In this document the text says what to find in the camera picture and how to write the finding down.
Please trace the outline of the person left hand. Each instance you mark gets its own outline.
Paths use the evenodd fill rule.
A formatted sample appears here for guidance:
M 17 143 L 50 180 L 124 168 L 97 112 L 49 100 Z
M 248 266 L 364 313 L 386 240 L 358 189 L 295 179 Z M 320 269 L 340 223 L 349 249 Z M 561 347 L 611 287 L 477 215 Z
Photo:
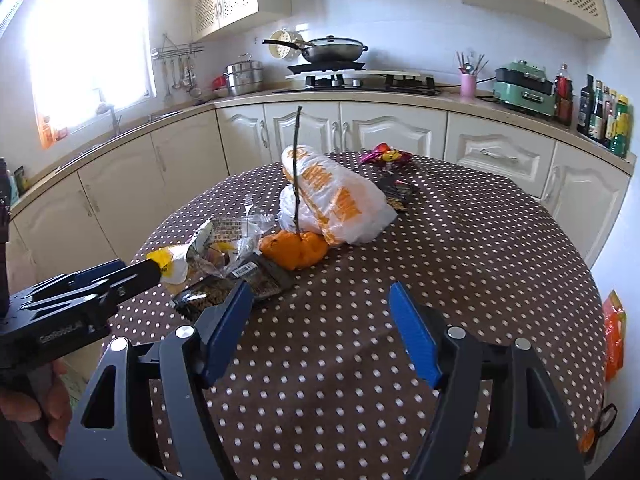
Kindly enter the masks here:
M 70 395 L 61 380 L 67 373 L 67 367 L 63 360 L 56 360 L 51 366 L 51 387 L 41 401 L 28 394 L 2 388 L 1 413 L 10 422 L 36 422 L 46 414 L 49 436 L 63 445 L 73 418 Z

